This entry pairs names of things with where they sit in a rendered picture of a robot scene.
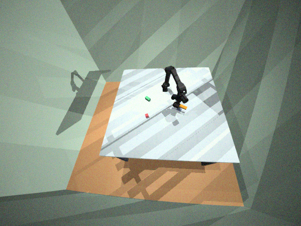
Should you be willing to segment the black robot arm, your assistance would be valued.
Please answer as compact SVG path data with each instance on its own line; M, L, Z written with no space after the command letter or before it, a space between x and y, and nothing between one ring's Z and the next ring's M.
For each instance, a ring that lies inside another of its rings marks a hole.
M177 101L176 96L178 96L184 104L187 103L189 100L186 97L186 93L187 93L186 86L184 85L184 83L181 82L181 80L176 72L176 69L173 66L169 66L169 67L165 68L165 72L166 72L165 82L163 82L163 85L161 85L161 87L163 88L163 92L168 92L167 87L170 86L169 79L172 74L172 76L176 82L176 85L177 85L176 88L177 88L178 93L173 94L171 99L172 100L175 99Z

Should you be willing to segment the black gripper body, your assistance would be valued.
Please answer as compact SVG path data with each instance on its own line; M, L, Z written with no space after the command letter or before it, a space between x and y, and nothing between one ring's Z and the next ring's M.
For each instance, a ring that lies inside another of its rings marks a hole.
M181 99L178 96L176 96L176 98L177 98L177 101L173 103L173 107L179 108Z

